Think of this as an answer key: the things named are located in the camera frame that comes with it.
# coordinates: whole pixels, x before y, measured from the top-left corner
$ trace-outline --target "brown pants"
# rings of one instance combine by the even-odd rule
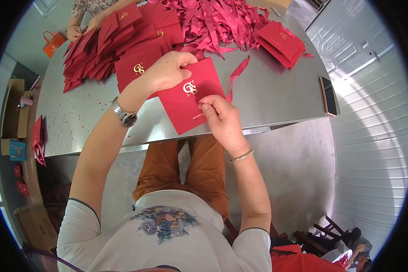
[[[136,201],[144,194],[165,189],[188,191],[204,199],[225,220],[229,217],[230,209],[225,191],[222,145],[213,135],[187,139],[190,165],[185,184],[182,185],[178,153],[185,142],[186,139],[168,140],[149,145],[133,198]]]

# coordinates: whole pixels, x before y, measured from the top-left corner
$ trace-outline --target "silver bracelet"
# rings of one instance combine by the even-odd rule
[[[246,153],[245,155],[240,156],[240,157],[238,157],[238,158],[236,158],[236,159],[234,159],[234,160],[229,159],[228,162],[229,162],[229,163],[232,163],[232,162],[235,162],[235,161],[238,161],[238,160],[243,160],[244,158],[246,158],[247,156],[251,155],[252,153],[254,153],[254,149],[251,149],[251,151],[249,151],[249,152]]]

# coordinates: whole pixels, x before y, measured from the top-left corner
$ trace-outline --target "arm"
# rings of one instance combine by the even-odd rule
[[[133,2],[138,3],[141,1],[142,0],[119,0],[118,2],[114,3],[112,6],[103,10],[102,12],[97,14],[94,18],[92,18],[91,21],[89,21],[87,32],[93,29],[99,29],[104,19],[106,19],[106,17],[109,16],[112,12],[117,12],[121,8],[124,8],[130,3],[133,3]]]
[[[152,93],[172,88],[189,78],[192,73],[180,66],[195,62],[197,59],[191,53],[169,52],[125,88],[118,97],[118,104],[125,111],[137,112]],[[127,131],[109,108],[89,134],[77,162],[70,198],[91,207],[99,219],[106,177]]]
[[[200,103],[212,134],[232,158],[238,158],[251,151],[250,144],[243,136],[239,110],[235,106],[219,95],[204,97]],[[249,155],[233,164],[242,208],[239,232],[248,228],[262,228],[269,232],[271,204],[254,156]]]
[[[68,40],[75,42],[82,35],[80,24],[82,23],[85,12],[86,7],[80,2],[80,0],[74,0],[71,19],[66,27],[66,37]]]
[[[346,268],[348,268],[349,266],[351,266],[351,264],[352,264],[352,263],[354,262],[354,260],[355,260],[355,257],[356,257],[359,253],[363,252],[365,248],[366,248],[366,244],[358,245],[358,246],[355,248],[354,252],[352,252],[352,257],[349,259]]]

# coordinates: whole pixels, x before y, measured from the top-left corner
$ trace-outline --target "hand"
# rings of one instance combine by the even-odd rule
[[[88,33],[91,30],[99,29],[101,24],[103,23],[104,19],[106,19],[106,15],[103,12],[98,13],[89,21],[88,27],[85,33]]]
[[[77,41],[77,39],[82,35],[82,29],[80,28],[80,26],[68,26],[66,28],[66,37],[68,38],[68,40],[75,42]]]
[[[148,95],[159,90],[166,90],[180,84],[192,76],[192,72],[181,69],[189,64],[198,62],[197,58],[189,52],[171,51],[161,57],[145,73],[139,77],[147,82]]]
[[[213,136],[233,158],[250,151],[242,133],[239,110],[220,95],[209,95],[200,100],[201,110]]]

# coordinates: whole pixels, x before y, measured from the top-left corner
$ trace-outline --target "metal table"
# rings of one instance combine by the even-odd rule
[[[319,77],[328,78],[328,74],[304,30],[283,6],[261,0],[248,3],[267,8],[269,19],[279,21],[291,30],[315,57],[301,57],[293,70],[286,70],[263,48],[225,53],[225,61],[216,54],[206,53],[213,59],[225,94],[230,74],[250,55],[248,67],[235,80],[233,87],[233,104],[240,110],[245,134],[251,133],[250,129],[266,131],[265,127],[273,125],[326,117]],[[278,17],[272,7],[282,17]],[[115,74],[104,82],[86,79],[80,87],[63,94],[62,55],[67,47],[68,42],[56,50],[47,68],[36,112],[37,118],[42,115],[46,119],[46,157],[81,152],[89,133],[114,97],[119,95]],[[149,142],[210,133],[205,123],[178,135],[157,97],[143,104],[138,119],[129,129],[121,152],[146,149]]]

